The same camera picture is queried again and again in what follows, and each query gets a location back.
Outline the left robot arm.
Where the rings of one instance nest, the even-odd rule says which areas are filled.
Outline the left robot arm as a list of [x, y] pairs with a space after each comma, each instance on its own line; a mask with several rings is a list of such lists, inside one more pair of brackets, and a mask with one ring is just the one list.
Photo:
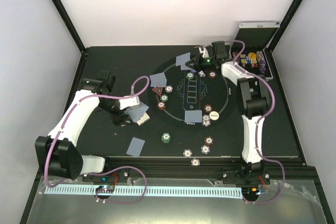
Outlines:
[[100, 181], [108, 181], [113, 174], [111, 166], [105, 164], [102, 156], [81, 155], [77, 143], [89, 116], [96, 108], [112, 115], [115, 125], [132, 123], [125, 110], [140, 104], [135, 85], [130, 94], [112, 96], [115, 76], [109, 71], [101, 71], [98, 79], [82, 79], [68, 110], [60, 122], [47, 136], [40, 136], [35, 142], [35, 150], [44, 178], [56, 176], [76, 179], [80, 175], [94, 174]]

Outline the green poker chip stack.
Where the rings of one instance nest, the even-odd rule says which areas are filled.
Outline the green poker chip stack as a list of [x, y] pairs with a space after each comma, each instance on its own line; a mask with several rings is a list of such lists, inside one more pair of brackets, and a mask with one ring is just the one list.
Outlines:
[[168, 132], [165, 132], [161, 136], [161, 141], [165, 144], [169, 143], [171, 141], [171, 135]]

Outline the red triangular marker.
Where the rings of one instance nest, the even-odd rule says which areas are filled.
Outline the red triangular marker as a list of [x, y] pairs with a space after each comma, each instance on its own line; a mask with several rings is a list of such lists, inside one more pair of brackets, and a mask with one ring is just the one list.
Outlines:
[[154, 88], [152, 88], [152, 91], [160, 97], [162, 95], [164, 89], [165, 89], [165, 87], [154, 87]]

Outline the white playing card box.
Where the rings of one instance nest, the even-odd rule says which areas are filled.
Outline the white playing card box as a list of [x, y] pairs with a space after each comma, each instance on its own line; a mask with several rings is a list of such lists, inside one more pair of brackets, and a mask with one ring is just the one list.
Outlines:
[[137, 121], [137, 125], [141, 126], [145, 122], [147, 122], [150, 119], [149, 115], [147, 113], [144, 113], [144, 115]]

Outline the white dealer button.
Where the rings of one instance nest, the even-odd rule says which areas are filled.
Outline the white dealer button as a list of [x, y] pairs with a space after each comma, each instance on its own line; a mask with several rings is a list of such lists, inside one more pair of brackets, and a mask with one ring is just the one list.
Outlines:
[[217, 111], [212, 111], [209, 113], [209, 117], [211, 120], [216, 121], [219, 119], [219, 113]]

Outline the blue playing card deck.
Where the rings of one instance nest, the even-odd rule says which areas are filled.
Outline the blue playing card deck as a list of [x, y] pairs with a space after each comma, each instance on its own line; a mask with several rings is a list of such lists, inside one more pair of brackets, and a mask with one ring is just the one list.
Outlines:
[[144, 114], [146, 113], [148, 108], [149, 107], [146, 104], [141, 102], [140, 106], [137, 107], [137, 108], [126, 109], [125, 114], [129, 115], [131, 120], [136, 123], [137, 121], [139, 121], [144, 116]]

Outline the stray card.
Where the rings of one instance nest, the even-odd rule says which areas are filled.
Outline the stray card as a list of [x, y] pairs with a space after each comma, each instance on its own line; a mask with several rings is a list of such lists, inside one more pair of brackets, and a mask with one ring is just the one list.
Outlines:
[[139, 157], [144, 147], [145, 140], [133, 137], [126, 154], [133, 157]]

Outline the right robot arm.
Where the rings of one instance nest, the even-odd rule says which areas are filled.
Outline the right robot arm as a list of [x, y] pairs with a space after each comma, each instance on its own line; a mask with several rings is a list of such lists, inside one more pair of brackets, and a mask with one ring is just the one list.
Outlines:
[[263, 124], [265, 117], [274, 110], [275, 98], [264, 77], [239, 65], [238, 58], [245, 49], [245, 43], [241, 40], [233, 42], [242, 45], [242, 49], [233, 59], [229, 57], [226, 43], [216, 41], [208, 46], [199, 46], [199, 53], [185, 65], [197, 72], [219, 69], [223, 77], [236, 85], [237, 108], [244, 126], [241, 156], [245, 162], [236, 173], [243, 183], [250, 184], [263, 173], [263, 161], [266, 160], [262, 153]]

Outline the green poker chips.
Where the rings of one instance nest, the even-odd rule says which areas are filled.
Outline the green poker chips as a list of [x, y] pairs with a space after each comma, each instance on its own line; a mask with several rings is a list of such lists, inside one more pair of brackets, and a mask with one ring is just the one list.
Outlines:
[[160, 96], [160, 100], [166, 102], [168, 100], [168, 96], [166, 94]]
[[187, 73], [186, 78], [188, 80], [192, 80], [194, 78], [194, 74], [192, 72]]

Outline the cards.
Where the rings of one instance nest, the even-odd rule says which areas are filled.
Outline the cards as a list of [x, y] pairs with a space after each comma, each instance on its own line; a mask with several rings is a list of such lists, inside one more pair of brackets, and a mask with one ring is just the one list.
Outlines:
[[202, 110], [186, 110], [184, 111], [185, 123], [202, 123], [203, 112]]

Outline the brown poker chip stack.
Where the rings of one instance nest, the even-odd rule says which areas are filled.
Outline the brown poker chip stack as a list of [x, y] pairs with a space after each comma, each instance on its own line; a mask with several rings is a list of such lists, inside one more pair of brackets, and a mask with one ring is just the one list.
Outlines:
[[209, 136], [204, 139], [204, 142], [206, 145], [212, 145], [214, 143], [214, 139]]

